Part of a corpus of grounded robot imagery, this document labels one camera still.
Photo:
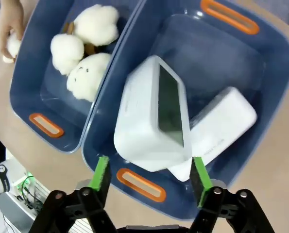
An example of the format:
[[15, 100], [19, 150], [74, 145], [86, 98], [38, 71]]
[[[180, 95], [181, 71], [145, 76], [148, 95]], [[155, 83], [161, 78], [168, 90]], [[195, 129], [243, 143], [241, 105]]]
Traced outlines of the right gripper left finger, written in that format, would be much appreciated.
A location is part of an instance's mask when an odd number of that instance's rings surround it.
[[61, 190], [49, 193], [35, 218], [31, 233], [67, 233], [78, 219], [87, 219], [94, 233], [114, 233], [116, 227], [105, 211], [111, 183], [109, 158], [99, 158], [88, 186], [66, 194]]

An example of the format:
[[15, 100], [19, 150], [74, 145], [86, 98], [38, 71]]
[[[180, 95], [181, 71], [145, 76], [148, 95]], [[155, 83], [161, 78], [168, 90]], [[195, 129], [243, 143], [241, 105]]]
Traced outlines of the person's right hand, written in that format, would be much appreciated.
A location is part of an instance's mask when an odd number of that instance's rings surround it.
[[8, 49], [8, 41], [15, 36], [22, 41], [24, 34], [24, 10], [19, 0], [0, 0], [0, 52], [9, 61], [15, 62], [16, 55]]

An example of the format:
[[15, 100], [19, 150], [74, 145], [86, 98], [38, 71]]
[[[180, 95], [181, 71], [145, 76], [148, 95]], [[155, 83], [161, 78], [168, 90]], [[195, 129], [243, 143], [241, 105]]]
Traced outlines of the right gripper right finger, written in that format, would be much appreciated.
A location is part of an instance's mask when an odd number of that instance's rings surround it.
[[248, 189], [231, 193], [214, 186], [200, 157], [191, 162], [190, 181], [200, 209], [189, 231], [210, 233], [224, 218], [235, 233], [273, 233], [274, 229], [254, 194]]

